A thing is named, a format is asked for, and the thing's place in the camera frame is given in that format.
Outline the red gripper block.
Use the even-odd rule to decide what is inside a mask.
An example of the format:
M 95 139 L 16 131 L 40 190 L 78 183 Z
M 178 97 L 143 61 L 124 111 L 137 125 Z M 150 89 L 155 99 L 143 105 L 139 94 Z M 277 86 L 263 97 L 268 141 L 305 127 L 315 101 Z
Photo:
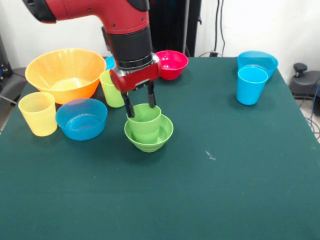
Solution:
M 161 63 L 159 59 L 153 60 L 151 64 L 136 70 L 121 70 L 115 67 L 109 71 L 111 81 L 115 88 L 121 92 L 128 118 L 134 118 L 134 107 L 130 102 L 128 93 L 135 90 L 138 86 L 147 84 L 148 104 L 151 108 L 156 106 L 154 93 L 154 83 L 161 74 Z

